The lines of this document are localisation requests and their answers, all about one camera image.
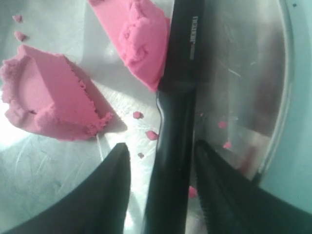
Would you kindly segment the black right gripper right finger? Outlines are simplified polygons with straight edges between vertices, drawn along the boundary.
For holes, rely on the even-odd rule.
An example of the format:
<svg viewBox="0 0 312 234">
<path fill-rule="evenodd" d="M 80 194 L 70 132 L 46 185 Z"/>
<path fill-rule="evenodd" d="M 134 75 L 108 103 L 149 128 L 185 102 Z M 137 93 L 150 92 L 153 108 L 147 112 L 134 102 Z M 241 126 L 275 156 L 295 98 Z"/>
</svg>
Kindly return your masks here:
<svg viewBox="0 0 312 234">
<path fill-rule="evenodd" d="M 196 186 L 210 234 L 310 234 L 311 214 L 260 189 L 204 140 L 195 143 Z"/>
</svg>

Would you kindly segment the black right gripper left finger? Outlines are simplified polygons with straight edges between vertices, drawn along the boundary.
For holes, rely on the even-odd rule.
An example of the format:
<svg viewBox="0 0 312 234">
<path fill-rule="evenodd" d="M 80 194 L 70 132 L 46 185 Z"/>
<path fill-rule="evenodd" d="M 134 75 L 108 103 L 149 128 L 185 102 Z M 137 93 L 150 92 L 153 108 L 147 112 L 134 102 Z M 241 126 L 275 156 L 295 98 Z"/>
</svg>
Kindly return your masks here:
<svg viewBox="0 0 312 234">
<path fill-rule="evenodd" d="M 72 192 L 9 234 L 121 234 L 130 196 L 130 153 L 118 143 Z"/>
</svg>

